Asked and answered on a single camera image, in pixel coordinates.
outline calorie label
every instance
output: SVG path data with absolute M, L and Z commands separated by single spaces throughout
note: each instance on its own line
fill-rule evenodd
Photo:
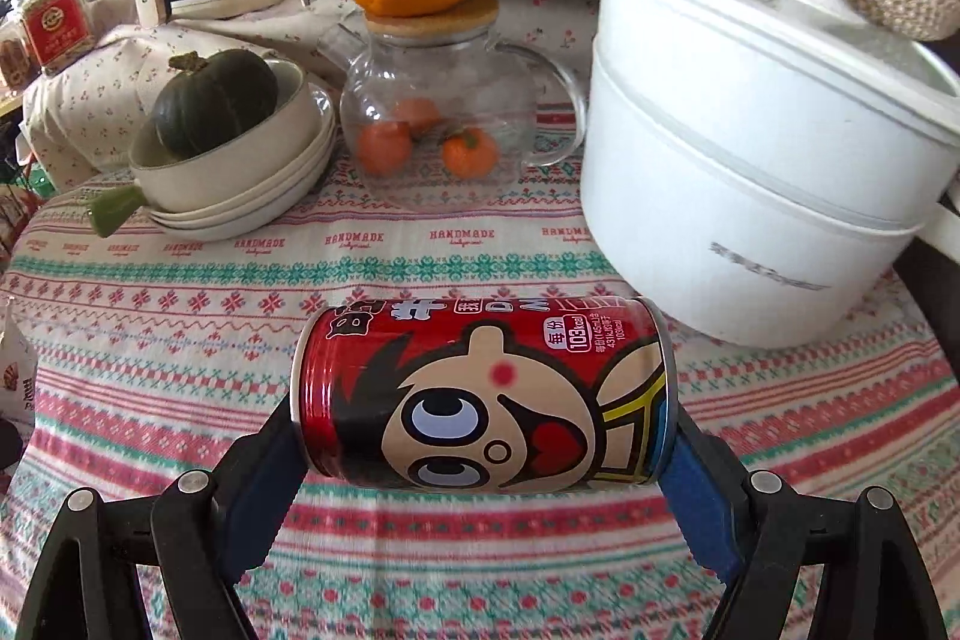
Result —
M 554 350 L 587 353 L 592 347 L 593 333 L 586 316 L 551 317 L 544 320 L 544 341 Z
M 88 36 L 80 0 L 51 0 L 24 18 L 24 28 L 41 66 L 67 52 Z

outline cartoon face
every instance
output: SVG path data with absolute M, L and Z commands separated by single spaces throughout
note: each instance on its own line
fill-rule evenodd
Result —
M 416 370 L 384 429 L 390 466 L 433 490 L 549 492 L 587 475 L 596 427 L 558 371 L 504 353 L 503 332 L 480 326 L 465 356 Z

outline drink can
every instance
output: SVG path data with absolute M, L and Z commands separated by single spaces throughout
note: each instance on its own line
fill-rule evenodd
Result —
M 356 301 L 310 319 L 290 383 L 314 468 L 430 492 L 654 482 L 677 404 L 664 318 L 619 296 Z

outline white bowl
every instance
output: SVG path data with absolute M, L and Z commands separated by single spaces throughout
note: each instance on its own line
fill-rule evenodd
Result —
M 159 223 L 157 220 L 155 220 L 154 223 L 157 223 L 165 234 L 169 234 L 171 237 L 178 239 L 187 239 L 190 242 L 219 242 L 222 241 L 222 239 L 242 237 L 243 234 L 250 234 L 251 231 L 256 231 L 256 229 L 262 228 L 267 225 L 267 223 L 271 223 L 272 220 L 276 220 L 280 215 L 283 215 L 293 207 L 296 202 L 303 199 L 320 179 L 320 175 L 323 174 L 328 162 L 329 155 L 320 156 L 316 165 L 311 167 L 311 169 L 306 172 L 306 175 L 292 186 L 289 191 L 280 194 L 280 196 L 277 196 L 273 201 L 248 213 L 248 215 L 243 215 L 242 218 L 229 220 L 227 223 L 221 223 L 220 225 L 210 226 L 208 228 L 191 230 L 171 228 L 170 226 Z
M 152 121 L 143 124 L 128 153 L 133 184 L 102 191 L 88 204 L 90 223 L 100 237 L 109 237 L 140 207 L 185 213 L 222 205 L 304 152 L 316 138 L 320 114 L 306 72 L 291 61 L 266 63 L 280 86 L 277 111 L 219 148 L 179 161 L 160 143 Z
M 287 177 L 283 182 L 275 184 L 269 191 L 263 191 L 262 194 L 254 196 L 250 201 L 234 207 L 232 210 L 217 213 L 216 215 L 208 215 L 198 220 L 168 220 L 165 213 L 151 213 L 150 217 L 154 220 L 154 223 L 160 223 L 161 226 L 167 226 L 181 231 L 213 228 L 215 226 L 221 226 L 224 223 L 232 223 L 232 221 L 240 220 L 240 218 L 246 218 L 250 213 L 257 212 L 275 199 L 284 196 L 294 188 L 294 186 L 301 183 L 304 177 L 309 175 L 310 172 L 313 172 L 321 163 L 325 164 L 328 162 L 330 160 L 330 150 L 333 148 L 333 142 L 334 134 L 332 133 L 332 126 L 325 127 L 325 129 L 317 135 L 313 145 L 310 145 L 310 148 L 308 148 L 310 150 L 309 158 L 306 161 L 301 160 L 302 156 L 301 159 L 298 159 L 301 161 L 299 170 Z
M 314 100 L 320 108 L 320 124 L 317 135 L 315 135 L 313 142 L 304 149 L 304 152 L 296 156 L 293 161 L 273 177 L 268 177 L 259 185 L 244 191 L 240 196 L 234 196 L 233 199 L 227 199 L 227 201 L 214 204 L 203 210 L 193 210 L 187 213 L 166 213 L 160 212 L 160 210 L 151 210 L 151 218 L 157 223 L 172 225 L 174 228 L 205 228 L 251 213 L 262 207 L 270 199 L 275 199 L 280 194 L 286 193 L 291 186 L 301 180 L 301 177 L 310 167 L 316 165 L 320 156 L 329 152 L 329 147 L 334 139 L 336 122 L 333 106 L 325 92 L 316 86 L 311 85 L 310 87 L 311 91 L 314 92 Z

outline patterned tablecloth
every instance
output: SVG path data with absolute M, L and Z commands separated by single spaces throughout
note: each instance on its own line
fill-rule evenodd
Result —
M 531 170 L 485 213 L 414 220 L 371 199 L 341 157 L 281 220 L 219 244 L 173 241 L 143 217 L 96 239 L 89 189 L 55 199 L 2 282 L 40 353 L 37 430 L 0 521 L 4 634 L 66 493 L 133 497 L 213 466 L 282 399 L 315 310 L 365 296 L 629 293 L 587 232 L 578 176 L 578 160 Z M 851 498 L 880 483 L 899 497 L 960 638 L 960 390 L 901 282 L 880 280 L 803 348 L 671 330 L 680 399 L 748 466 L 806 492 Z M 786 636 L 802 635 L 815 581 L 803 573 Z M 157 637 L 176 637 L 157 572 L 143 584 Z M 700 636 L 719 592 L 656 487 L 469 499 L 316 477 L 239 588 L 270 640 L 674 640 Z

